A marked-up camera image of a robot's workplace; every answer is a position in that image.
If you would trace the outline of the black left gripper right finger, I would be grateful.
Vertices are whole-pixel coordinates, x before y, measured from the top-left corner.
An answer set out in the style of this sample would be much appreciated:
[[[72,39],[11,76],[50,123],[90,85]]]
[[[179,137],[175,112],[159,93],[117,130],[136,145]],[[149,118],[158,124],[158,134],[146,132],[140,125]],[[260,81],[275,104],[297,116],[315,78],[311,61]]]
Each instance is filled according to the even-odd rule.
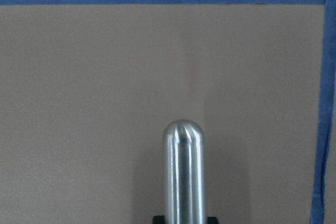
[[[218,218],[213,216],[207,217],[207,224],[218,224]]]

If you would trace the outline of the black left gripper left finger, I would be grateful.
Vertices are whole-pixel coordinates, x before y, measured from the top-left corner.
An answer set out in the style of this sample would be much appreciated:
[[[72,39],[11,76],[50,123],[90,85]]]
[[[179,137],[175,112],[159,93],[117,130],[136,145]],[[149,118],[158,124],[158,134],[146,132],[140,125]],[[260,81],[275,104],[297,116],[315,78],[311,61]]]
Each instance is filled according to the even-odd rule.
[[[165,224],[164,216],[153,216],[152,224]]]

